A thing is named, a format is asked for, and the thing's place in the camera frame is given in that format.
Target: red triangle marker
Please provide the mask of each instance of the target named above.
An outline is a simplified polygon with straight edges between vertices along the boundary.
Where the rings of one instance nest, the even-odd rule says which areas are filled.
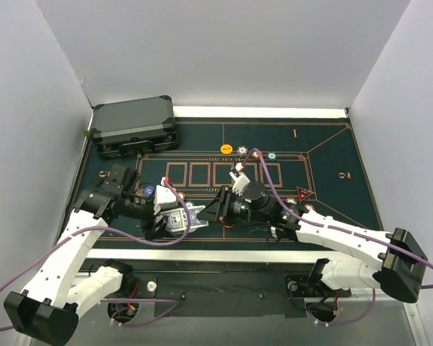
[[[309,196],[314,195],[313,191],[309,191],[307,189],[304,189],[303,187],[297,186],[297,194],[298,194],[298,201],[303,202],[306,200]]]

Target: white wall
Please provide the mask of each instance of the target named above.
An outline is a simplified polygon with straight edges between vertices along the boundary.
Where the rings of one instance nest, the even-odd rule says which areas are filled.
[[[351,121],[387,230],[411,231],[433,262],[433,0],[409,4]],[[433,345],[433,290],[419,308]]]
[[[35,2],[0,0],[0,285],[55,241],[90,114]]]
[[[96,105],[349,107],[409,0],[37,0]]]

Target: black aluminum case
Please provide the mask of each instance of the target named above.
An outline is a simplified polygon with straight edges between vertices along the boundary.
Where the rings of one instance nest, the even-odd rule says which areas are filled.
[[[177,148],[172,98],[164,95],[98,105],[89,139],[103,159]]]

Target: orange poker chip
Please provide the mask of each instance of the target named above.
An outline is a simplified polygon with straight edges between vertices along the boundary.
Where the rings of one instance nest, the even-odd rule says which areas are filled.
[[[224,155],[229,155],[232,153],[232,147],[229,144],[223,144],[220,150]]]

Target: white poker chip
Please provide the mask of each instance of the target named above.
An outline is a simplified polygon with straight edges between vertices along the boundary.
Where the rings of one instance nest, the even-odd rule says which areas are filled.
[[[239,148],[237,148],[237,154],[239,156],[245,156],[247,155],[248,149],[245,148],[244,146],[240,146]]]
[[[274,161],[274,160],[276,160],[277,159],[277,155],[276,155],[276,153],[269,153],[268,154],[268,160],[270,160],[270,161]]]

